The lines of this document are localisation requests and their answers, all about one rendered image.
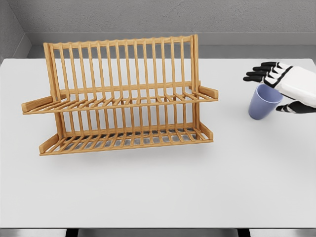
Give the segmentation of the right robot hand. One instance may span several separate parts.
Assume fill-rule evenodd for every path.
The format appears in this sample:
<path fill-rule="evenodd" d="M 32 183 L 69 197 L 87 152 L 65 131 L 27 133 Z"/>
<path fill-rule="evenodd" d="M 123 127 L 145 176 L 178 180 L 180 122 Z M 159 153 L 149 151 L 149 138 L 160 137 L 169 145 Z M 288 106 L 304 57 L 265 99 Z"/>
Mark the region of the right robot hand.
<path fill-rule="evenodd" d="M 263 83 L 294 101 L 277 106 L 279 112 L 316 113 L 316 73 L 282 62 L 263 62 L 247 72 L 244 81 Z"/>

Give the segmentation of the wooden two-tier dish rack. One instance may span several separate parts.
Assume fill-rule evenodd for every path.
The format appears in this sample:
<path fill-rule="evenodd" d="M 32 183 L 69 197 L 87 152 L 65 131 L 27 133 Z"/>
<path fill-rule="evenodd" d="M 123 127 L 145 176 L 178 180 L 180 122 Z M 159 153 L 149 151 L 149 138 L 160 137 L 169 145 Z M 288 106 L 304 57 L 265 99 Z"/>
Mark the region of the wooden two-tier dish rack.
<path fill-rule="evenodd" d="M 42 156 L 213 141 L 199 106 L 218 91 L 200 84 L 197 35 L 43 47 L 50 95 L 22 104 L 55 116 Z"/>

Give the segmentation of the blue plastic cup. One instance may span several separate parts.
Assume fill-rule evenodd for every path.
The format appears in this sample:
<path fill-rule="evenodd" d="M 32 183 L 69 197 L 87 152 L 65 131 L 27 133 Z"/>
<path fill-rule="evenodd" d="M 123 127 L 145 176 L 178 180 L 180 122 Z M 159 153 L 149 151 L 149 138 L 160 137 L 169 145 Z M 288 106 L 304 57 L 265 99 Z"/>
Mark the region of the blue plastic cup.
<path fill-rule="evenodd" d="M 248 113 L 253 119 L 263 119 L 283 99 L 283 95 L 277 90 L 265 85 L 259 84 L 252 96 Z"/>

